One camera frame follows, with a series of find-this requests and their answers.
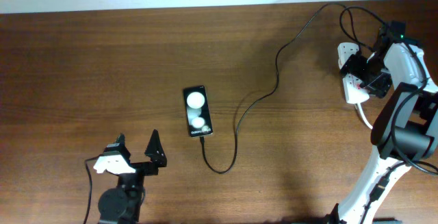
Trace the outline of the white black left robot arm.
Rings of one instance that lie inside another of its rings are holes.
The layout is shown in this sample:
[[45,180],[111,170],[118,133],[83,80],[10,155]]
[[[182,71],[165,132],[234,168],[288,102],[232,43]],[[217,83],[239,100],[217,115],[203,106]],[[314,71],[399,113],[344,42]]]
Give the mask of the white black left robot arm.
[[131,162],[131,154],[125,145],[125,135],[120,134],[98,157],[93,169],[97,173],[117,176],[116,187],[106,190],[98,202],[99,223],[137,223],[140,208],[146,197],[144,178],[159,173],[167,166],[167,158],[159,139],[159,132],[153,130],[144,152],[147,162]]

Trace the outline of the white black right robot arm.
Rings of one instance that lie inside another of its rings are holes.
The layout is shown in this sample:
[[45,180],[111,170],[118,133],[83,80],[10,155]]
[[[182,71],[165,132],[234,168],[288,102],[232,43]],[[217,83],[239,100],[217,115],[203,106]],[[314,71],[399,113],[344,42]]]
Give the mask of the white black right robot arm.
[[324,217],[325,223],[373,223],[396,182],[410,169],[426,171],[437,148],[437,85],[418,41],[405,37],[405,24],[391,21],[378,31],[366,58],[357,44],[338,46],[339,74],[346,101],[362,110],[371,96],[390,96],[371,124],[372,152],[350,194]]

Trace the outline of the black flip smartphone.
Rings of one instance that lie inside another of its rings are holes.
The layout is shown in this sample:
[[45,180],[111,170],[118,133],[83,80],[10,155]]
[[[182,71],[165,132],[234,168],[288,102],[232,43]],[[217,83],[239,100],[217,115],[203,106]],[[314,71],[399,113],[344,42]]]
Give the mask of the black flip smartphone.
[[209,136],[214,132],[204,86],[183,89],[183,100],[190,137]]

